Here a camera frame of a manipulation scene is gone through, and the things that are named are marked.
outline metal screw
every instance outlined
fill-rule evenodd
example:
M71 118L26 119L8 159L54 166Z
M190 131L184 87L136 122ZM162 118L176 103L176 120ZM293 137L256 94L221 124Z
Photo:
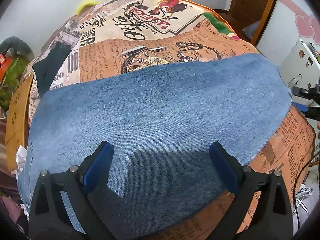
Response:
M78 169L78 166L77 166L77 165L72 165L72 166L69 168L69 170L70 170L71 172L75 172L77 169Z
M277 177L281 176L281 172L278 170L274 170L273 171L274 175L276 175Z
M244 171L244 172L251 172L252 169L251 169L250 166L246 165L246 166L243 166L243 171Z
M47 174L48 174L48 171L47 171L47 170L43 170L43 171L40 172L40 175L43 176L43 177L44 177L45 175L47 175Z

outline green fabric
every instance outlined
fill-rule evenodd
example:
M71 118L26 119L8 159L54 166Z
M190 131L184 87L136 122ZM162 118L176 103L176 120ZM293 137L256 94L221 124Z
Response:
M19 87L21 76L28 63L23 56L14 57L4 74L0 84L0 106L5 111L9 109L11 97Z
M220 33L230 34L233 33L227 25L217 19L212 12L205 12L203 15L210 21L210 23L218 30Z

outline pink cloth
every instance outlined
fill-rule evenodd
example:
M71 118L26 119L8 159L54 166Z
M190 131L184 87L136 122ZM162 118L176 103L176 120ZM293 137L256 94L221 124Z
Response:
M18 218L21 214L21 208L18 206L17 203L15 203L11 197L4 197L2 196L0 198L0 202L2 202L4 208L7 210L10 218L12 221L16 224Z

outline wooden door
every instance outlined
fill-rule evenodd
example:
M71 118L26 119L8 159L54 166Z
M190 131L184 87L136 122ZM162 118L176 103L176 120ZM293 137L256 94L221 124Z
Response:
M267 26L276 0L232 0L229 15L240 29L260 21L251 43L256 45Z
M268 0L232 0L229 15L244 28L259 21Z

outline door frame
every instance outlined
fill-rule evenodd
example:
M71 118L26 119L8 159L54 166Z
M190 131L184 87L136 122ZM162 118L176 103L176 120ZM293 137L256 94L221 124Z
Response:
M256 46L265 30L265 28L267 27L267 24L268 24L268 21L272 15L272 12L273 12L273 9L276 5L276 2L277 0L268 0L267 1L267 4L266 4L266 8L264 9L264 12L262 14L262 17L261 17L261 20L260 20L260 23L259 23L259 26L258 28L256 29L250 43L253 45L253 46ZM235 3L236 3L236 0L231 0L231 5L230 5L230 9L229 11L231 12L232 9L234 8L235 6Z

